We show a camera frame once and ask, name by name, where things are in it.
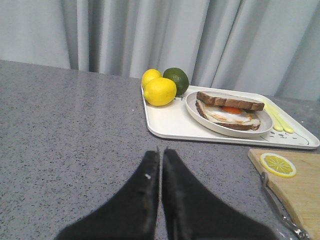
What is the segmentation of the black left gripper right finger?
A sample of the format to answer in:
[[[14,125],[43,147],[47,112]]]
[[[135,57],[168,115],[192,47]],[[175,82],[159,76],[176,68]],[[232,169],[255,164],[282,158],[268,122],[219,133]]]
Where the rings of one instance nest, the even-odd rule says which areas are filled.
[[[173,149],[162,159],[162,205],[170,240],[277,239],[269,227],[211,193]]]

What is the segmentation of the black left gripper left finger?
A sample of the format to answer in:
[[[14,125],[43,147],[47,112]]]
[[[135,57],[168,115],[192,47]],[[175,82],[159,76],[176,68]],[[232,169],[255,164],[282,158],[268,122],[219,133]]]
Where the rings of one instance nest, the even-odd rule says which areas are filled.
[[[146,151],[124,186],[100,208],[64,228],[57,240],[153,240],[159,206],[160,154]]]

